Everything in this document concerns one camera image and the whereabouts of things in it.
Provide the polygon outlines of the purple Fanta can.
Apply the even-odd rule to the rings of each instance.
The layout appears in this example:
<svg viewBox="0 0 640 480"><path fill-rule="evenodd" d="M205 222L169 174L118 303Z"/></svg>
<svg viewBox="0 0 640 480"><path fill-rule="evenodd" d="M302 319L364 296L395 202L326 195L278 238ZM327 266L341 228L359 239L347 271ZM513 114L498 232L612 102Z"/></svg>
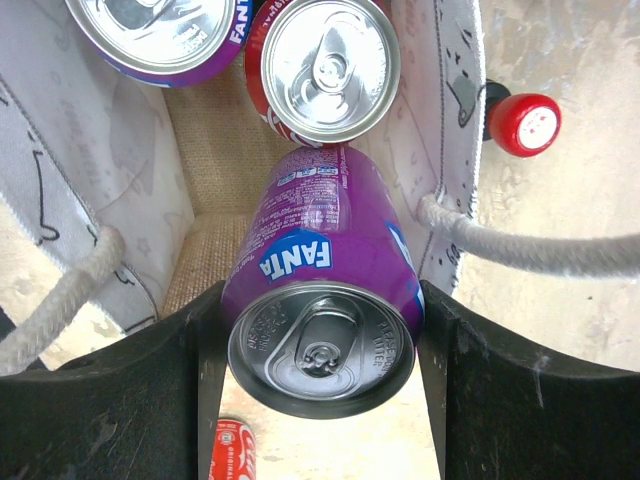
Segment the purple Fanta can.
<svg viewBox="0 0 640 480"><path fill-rule="evenodd" d="M425 301L377 165L349 146L286 154L221 307L231 371L262 404L337 419L392 398L413 369Z"/></svg>
<svg viewBox="0 0 640 480"><path fill-rule="evenodd" d="M181 88L207 81L242 51L253 0L73 0L86 38L114 68L141 82Z"/></svg>

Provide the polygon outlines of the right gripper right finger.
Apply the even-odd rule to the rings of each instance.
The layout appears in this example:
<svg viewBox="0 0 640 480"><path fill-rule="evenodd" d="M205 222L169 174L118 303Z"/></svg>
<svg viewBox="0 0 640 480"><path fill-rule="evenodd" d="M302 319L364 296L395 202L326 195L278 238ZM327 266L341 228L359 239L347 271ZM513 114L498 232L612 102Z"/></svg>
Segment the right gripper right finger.
<svg viewBox="0 0 640 480"><path fill-rule="evenodd" d="M421 287L417 350L442 478L638 478L638 373L549 349Z"/></svg>

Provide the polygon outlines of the red Coke can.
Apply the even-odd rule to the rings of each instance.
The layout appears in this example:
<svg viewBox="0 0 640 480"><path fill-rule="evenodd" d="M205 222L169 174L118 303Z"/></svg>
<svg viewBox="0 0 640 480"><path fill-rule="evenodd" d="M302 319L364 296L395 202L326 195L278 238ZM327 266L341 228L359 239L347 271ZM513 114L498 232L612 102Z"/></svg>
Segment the red Coke can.
<svg viewBox="0 0 640 480"><path fill-rule="evenodd" d="M384 1L267 1L244 54L259 116L300 146L345 144L387 113L401 76Z"/></svg>
<svg viewBox="0 0 640 480"><path fill-rule="evenodd" d="M209 480L255 480L256 441L250 427L235 418L218 420Z"/></svg>

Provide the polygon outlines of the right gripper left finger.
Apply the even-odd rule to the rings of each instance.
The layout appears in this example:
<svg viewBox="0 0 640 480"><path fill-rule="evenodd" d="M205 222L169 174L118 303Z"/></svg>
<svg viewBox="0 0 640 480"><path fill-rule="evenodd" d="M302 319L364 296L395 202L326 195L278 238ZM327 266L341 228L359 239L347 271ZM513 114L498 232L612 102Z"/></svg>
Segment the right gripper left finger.
<svg viewBox="0 0 640 480"><path fill-rule="evenodd" d="M222 289L55 371L3 377L2 478L207 478L226 368Z"/></svg>

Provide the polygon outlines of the canvas jute tote bag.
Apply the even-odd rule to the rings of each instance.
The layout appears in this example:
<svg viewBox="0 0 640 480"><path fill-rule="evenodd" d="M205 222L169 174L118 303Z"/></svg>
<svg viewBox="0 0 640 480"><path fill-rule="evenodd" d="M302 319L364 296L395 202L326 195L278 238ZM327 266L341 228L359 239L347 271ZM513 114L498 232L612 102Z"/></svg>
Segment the canvas jute tote bag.
<svg viewBox="0 0 640 480"><path fill-rule="evenodd" d="M440 190L453 208L496 224L505 164L474 129L455 131L454 102L436 99L437 61L455 27L469 27L474 76L500 40L488 1L393 10L416 54L392 112L356 147L387 181L420 278L472 309L550 346L605 365L639 366L635 280L548 280L462 253L411 215ZM88 43L62 1L1 5L1 303L25 319L59 273L116 227L125 264L69 334L47 353L59 365L179 309L234 262L268 173L291 149L254 114L240 64L194 88L163 90L118 73Z"/></svg>

